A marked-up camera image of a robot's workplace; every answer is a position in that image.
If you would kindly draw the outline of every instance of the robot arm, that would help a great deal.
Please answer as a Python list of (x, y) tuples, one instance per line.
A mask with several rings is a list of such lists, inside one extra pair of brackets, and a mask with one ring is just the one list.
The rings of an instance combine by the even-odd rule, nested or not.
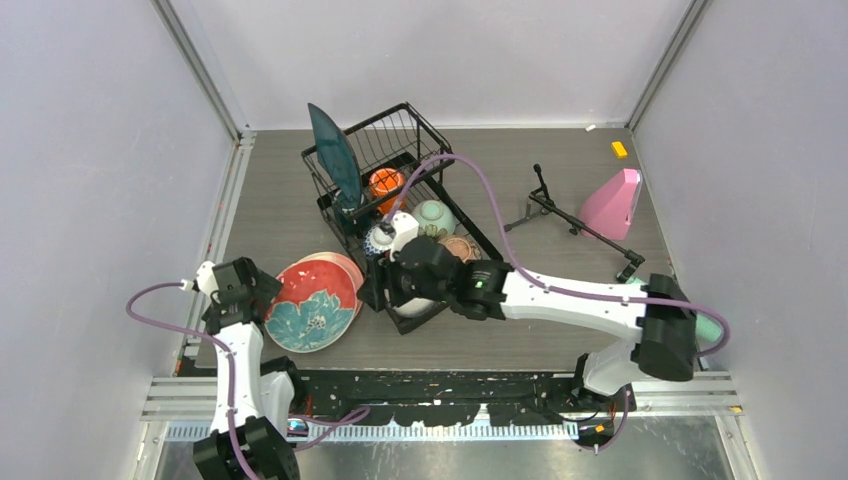
[[(543, 319), (600, 330), (620, 340), (581, 357), (576, 380), (588, 392), (611, 397), (621, 387), (646, 377), (688, 381), (694, 375), (695, 317), (688, 310), (640, 302), (607, 302), (561, 295), (534, 285), (508, 263), (462, 263), (428, 237), (416, 237), (417, 222), (398, 212), (387, 234), (394, 235), (389, 261), (383, 262), (391, 305), (415, 299), (447, 302), (467, 318)], [(676, 282), (652, 275), (647, 285), (598, 284), (529, 272), (544, 285), (616, 296), (686, 300)]]
[[(280, 368), (262, 375), (263, 338), (259, 323), (282, 284), (247, 258), (215, 265), (204, 262), (193, 287), (211, 300), (203, 314), (206, 332), (226, 344), (217, 345), (218, 387), (210, 436), (194, 444), (194, 462), (205, 480), (229, 480), (240, 467), (227, 439), (227, 414), (232, 405), (242, 454), (265, 478), (299, 478), (297, 460), (286, 441), (286, 421), (292, 403), (305, 395), (294, 364), (283, 359)], [(230, 371), (228, 356), (235, 370)]]

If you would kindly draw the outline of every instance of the blue flower pattern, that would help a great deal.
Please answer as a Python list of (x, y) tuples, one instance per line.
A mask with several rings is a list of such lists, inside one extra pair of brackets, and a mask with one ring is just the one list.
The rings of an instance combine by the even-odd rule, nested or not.
[(338, 339), (353, 320), (353, 308), (341, 308), (338, 295), (321, 290), (301, 302), (280, 302), (265, 324), (268, 335), (286, 350), (307, 353)]

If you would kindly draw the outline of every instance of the plate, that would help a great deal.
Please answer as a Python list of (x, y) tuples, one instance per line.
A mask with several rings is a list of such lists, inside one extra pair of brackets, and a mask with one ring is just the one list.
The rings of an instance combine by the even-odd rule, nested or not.
[(294, 353), (330, 346), (356, 315), (356, 288), (350, 274), (329, 260), (297, 262), (277, 275), (283, 289), (265, 321), (268, 336)]
[(338, 185), (341, 191), (339, 205), (345, 209), (356, 208), (362, 198), (362, 179), (350, 142), (323, 110), (311, 103), (308, 107), (318, 163), (324, 167), (333, 183)]
[[(337, 263), (339, 266), (345, 269), (345, 271), (350, 275), (351, 280), (353, 280), (353, 286), (356, 291), (359, 291), (359, 288), (362, 284), (365, 283), (365, 277), (362, 275), (362, 271), (353, 262), (350, 258), (336, 252), (318, 252), (313, 253), (312, 255), (307, 255), (300, 259), (301, 262), (305, 262), (307, 260), (327, 260), (330, 262)], [(359, 310), (362, 309), (362, 300), (356, 299), (356, 312), (354, 316), (359, 315)]]

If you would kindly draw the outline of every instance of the orange cup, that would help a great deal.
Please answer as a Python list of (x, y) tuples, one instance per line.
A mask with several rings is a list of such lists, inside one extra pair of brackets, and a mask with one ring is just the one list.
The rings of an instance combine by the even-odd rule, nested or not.
[[(389, 193), (403, 187), (403, 184), (406, 183), (406, 178), (404, 178), (403, 174), (395, 170), (394, 168), (381, 168), (376, 172), (371, 174), (371, 178), (368, 180), (371, 189), (371, 196), (374, 198), (385, 197)], [(394, 205), (397, 197), (392, 198), (391, 200), (386, 200), (385, 202), (377, 205), (377, 210), (380, 211), (383, 215), (389, 213), (389, 210), (392, 209), (392, 205)], [(406, 200), (400, 204), (401, 208), (406, 206)]]

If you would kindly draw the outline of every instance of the white wall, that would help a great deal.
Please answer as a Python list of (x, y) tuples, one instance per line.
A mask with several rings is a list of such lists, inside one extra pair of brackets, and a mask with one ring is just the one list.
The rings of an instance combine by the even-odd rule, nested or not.
[(179, 342), (124, 303), (196, 268), (232, 145), (149, 1), (2, 11), (0, 476), (116, 480)]
[(848, 4), (713, 2), (636, 134), (768, 479), (845, 478)]
[(437, 125), (623, 124), (689, 0), (174, 4), (230, 109), (289, 129), (307, 102), (342, 125), (401, 101)]

